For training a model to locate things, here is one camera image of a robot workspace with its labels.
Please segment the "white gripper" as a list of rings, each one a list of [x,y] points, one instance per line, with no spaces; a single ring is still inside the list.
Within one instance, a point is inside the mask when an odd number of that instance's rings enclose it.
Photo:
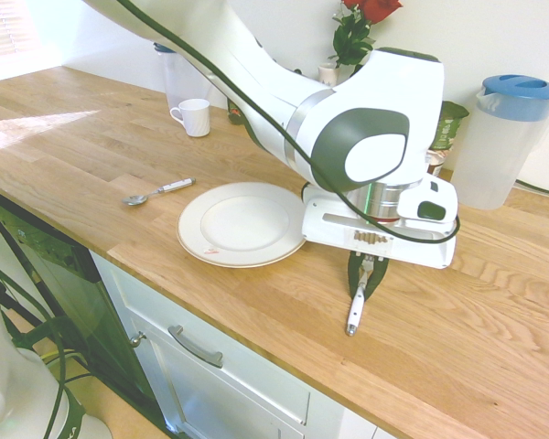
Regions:
[[[302,232],[307,241],[352,251],[348,260],[350,298],[357,293],[364,253],[374,255],[364,290],[367,301],[384,278],[390,260],[443,269],[456,249],[454,227],[419,219],[398,219],[384,226],[369,223],[335,194],[307,183],[302,189],[306,206]]]

